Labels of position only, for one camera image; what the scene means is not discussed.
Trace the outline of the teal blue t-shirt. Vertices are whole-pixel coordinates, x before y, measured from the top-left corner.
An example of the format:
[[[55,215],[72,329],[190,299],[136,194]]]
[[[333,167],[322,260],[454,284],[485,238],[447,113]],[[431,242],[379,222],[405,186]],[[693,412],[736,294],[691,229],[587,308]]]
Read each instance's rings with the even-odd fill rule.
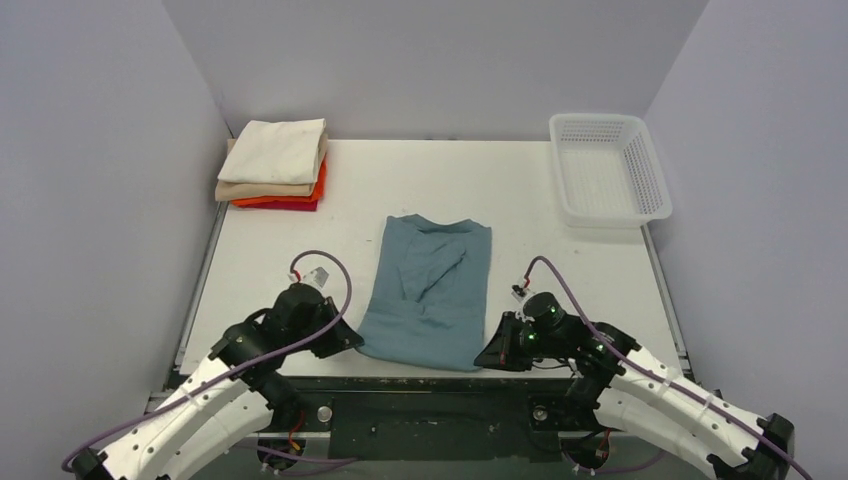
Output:
[[[474,372],[484,346],[493,233],[470,219],[386,219],[358,352],[415,367]]]

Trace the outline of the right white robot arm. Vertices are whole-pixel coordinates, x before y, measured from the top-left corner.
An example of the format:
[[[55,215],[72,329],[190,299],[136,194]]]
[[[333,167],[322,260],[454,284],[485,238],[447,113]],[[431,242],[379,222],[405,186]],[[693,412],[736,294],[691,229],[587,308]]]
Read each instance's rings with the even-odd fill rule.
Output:
[[[789,473],[794,426],[788,419],[732,405],[618,328],[567,313],[549,292],[503,313],[474,363],[523,372],[537,360],[566,361],[574,370],[564,400],[577,428],[598,424],[630,433],[710,479],[784,479]]]

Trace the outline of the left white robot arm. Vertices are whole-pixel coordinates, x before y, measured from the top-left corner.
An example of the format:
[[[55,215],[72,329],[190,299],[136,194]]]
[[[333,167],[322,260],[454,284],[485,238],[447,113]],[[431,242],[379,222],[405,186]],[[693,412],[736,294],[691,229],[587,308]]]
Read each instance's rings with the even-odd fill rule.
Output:
[[[101,434],[69,454],[63,471],[77,479],[174,479],[198,470],[245,436],[297,424],[305,409],[280,373],[287,356],[319,359],[350,350],[362,338],[321,288],[295,282],[269,308],[229,326],[195,371],[154,411]]]

